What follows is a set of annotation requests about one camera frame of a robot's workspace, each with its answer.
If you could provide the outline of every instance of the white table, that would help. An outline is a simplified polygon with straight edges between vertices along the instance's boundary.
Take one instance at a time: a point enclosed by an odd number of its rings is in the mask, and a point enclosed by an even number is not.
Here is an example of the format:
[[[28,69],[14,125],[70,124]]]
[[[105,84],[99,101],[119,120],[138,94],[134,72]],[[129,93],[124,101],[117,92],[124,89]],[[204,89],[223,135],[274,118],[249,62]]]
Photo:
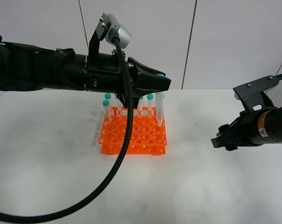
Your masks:
[[[0,98],[0,211],[42,215],[98,186],[103,94],[7,92]],[[90,205],[53,224],[282,224],[282,145],[213,149],[242,110],[231,90],[165,93],[165,156],[128,155]]]

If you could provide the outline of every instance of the warning label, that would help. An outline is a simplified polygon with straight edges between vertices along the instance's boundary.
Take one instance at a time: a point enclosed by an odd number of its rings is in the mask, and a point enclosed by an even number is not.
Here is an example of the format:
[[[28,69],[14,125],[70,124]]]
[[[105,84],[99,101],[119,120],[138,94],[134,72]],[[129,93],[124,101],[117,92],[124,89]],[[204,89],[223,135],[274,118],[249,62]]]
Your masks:
[[[268,137],[268,134],[265,130],[265,118],[267,116],[267,114],[269,113],[270,111],[266,111],[264,112],[260,118],[259,118],[259,121],[258,121],[258,130],[259,130],[259,133],[262,137]]]

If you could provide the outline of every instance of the teal cap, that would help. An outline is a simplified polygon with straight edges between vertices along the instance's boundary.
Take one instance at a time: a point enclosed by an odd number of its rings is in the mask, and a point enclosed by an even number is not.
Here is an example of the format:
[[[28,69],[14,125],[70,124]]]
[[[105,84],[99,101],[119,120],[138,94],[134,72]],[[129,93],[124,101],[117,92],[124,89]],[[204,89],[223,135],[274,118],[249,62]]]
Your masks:
[[[105,99],[111,99],[111,94],[106,93],[106,94],[104,95],[104,98],[105,98]]]
[[[147,99],[153,99],[153,94],[148,94]]]
[[[109,104],[110,104],[110,103],[109,103],[108,100],[104,100],[104,101],[103,101],[103,105],[104,105],[104,106],[108,106]]]

